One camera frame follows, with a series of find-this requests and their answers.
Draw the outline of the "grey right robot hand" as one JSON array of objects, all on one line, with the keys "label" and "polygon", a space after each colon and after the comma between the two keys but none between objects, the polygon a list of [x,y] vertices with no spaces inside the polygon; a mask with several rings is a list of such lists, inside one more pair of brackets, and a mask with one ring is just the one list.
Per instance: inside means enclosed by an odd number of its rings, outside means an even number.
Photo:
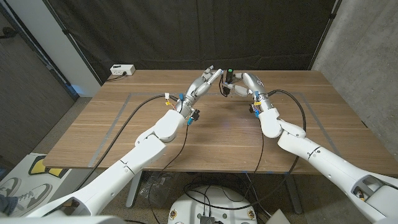
[{"label": "grey right robot hand", "polygon": [[266,90],[261,80],[252,73],[234,73],[230,82],[222,83],[222,87],[234,91],[239,96],[251,95],[256,103],[260,103],[260,112],[273,108],[266,96]]}]

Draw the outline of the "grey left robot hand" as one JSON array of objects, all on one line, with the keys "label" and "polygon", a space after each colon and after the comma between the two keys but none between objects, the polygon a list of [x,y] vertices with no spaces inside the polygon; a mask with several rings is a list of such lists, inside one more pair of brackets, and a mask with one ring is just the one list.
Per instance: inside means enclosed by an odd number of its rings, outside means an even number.
[{"label": "grey left robot hand", "polygon": [[214,66],[208,67],[200,77],[195,79],[183,95],[183,99],[177,103],[176,110],[184,118],[187,118],[192,113],[193,105],[201,96],[208,92],[212,84],[223,73],[222,69],[218,69],[215,72],[213,69]]}]

